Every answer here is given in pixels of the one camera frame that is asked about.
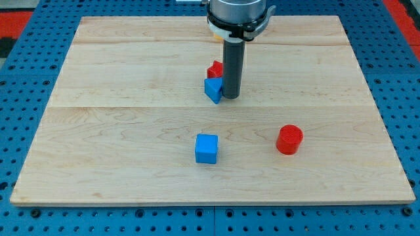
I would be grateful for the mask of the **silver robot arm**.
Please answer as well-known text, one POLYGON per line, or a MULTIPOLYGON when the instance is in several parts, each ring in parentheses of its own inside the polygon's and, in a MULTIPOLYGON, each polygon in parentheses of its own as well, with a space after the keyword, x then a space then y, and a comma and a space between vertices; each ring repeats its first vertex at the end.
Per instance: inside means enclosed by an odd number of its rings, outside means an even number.
POLYGON ((276 5, 266 0, 210 0, 207 4, 209 29, 230 43, 252 41, 268 26, 276 5))

